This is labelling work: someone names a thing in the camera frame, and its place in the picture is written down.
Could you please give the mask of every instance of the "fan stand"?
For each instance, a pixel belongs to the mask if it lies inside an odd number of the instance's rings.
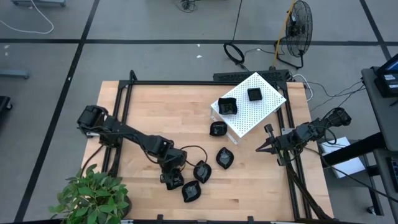
[[[281,43],[284,39],[286,39],[286,37],[282,37],[282,38],[279,40],[279,43]],[[275,49],[276,49],[277,43],[278,43],[278,41],[275,41],[275,43],[274,43]],[[283,63],[285,63],[285,64],[287,64],[287,65],[290,65],[290,66],[294,67],[295,69],[299,69],[299,68],[302,68],[302,67],[304,66],[303,55],[304,55],[303,52],[300,51],[301,66],[296,66],[296,65],[294,65],[294,64],[292,64],[292,63],[289,63],[289,62],[286,62],[286,61],[280,59],[280,58],[279,58],[279,54],[276,52],[276,58],[277,58],[280,62],[283,62]]]

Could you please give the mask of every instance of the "electric fan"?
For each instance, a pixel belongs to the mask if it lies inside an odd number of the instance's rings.
[[[281,38],[280,43],[285,43],[289,53],[297,58],[301,58],[301,66],[293,65],[279,58],[277,59],[287,65],[291,65],[296,69],[302,68],[303,55],[307,52],[312,38],[312,14],[310,6],[298,0],[294,3],[292,12],[286,22],[285,37]]]

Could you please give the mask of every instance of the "potted plant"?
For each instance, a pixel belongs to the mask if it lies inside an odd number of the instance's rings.
[[[122,178],[94,173],[96,166],[89,166],[84,177],[80,169],[76,177],[68,178],[68,185],[57,194],[59,205],[49,207],[54,216],[65,215],[62,223],[117,224],[129,213],[131,202],[126,185],[120,184]]]

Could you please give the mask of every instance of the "pegboard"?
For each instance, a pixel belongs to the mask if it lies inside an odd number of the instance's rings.
[[[249,101],[248,89],[260,88],[262,100]],[[238,113],[236,115],[222,115],[218,113],[218,100],[211,104],[211,108],[224,122],[241,138],[259,124],[268,115],[278,109],[286,99],[273,88],[257,72],[241,82],[221,98],[236,98]]]

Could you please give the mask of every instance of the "black container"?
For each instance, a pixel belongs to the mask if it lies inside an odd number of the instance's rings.
[[[236,99],[233,97],[219,98],[218,99],[218,113],[223,114],[223,115],[237,114],[238,107],[236,106]]]
[[[262,94],[260,88],[248,89],[248,95],[250,101],[262,100]]]
[[[188,182],[182,187],[182,197],[184,198],[184,202],[193,202],[198,199],[201,195],[201,188],[199,186],[199,181],[193,180]]]
[[[216,121],[210,125],[211,136],[223,136],[227,132],[227,125],[224,121]]]
[[[123,217],[122,218],[126,217],[126,215],[131,211],[131,207],[132,207],[129,197],[125,196],[124,197],[124,202],[127,202],[129,204],[129,206],[127,206],[126,208],[122,209],[122,212],[123,212]]]
[[[203,184],[210,178],[210,175],[211,167],[205,161],[199,161],[193,169],[193,176]]]
[[[216,162],[224,169],[228,169],[234,161],[234,154],[227,148],[223,147],[218,151]]]

